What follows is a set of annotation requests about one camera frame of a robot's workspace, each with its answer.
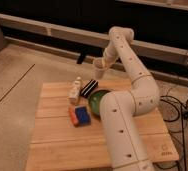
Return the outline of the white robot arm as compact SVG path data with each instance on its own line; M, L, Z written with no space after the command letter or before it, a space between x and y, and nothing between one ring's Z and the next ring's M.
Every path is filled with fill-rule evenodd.
M130 47L134 31L114 26L101 58L93 61L95 78L101 79L120 58L132 88L111 91L100 101L102 120L113 171L155 171L138 133L134 117L158 106L159 88L155 79Z

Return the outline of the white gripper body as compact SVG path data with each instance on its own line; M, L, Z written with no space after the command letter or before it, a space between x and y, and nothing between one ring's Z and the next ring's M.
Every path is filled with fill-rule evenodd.
M104 58L95 58L93 60L93 68L95 79L99 80L103 78L104 73L110 68L110 65L106 63Z

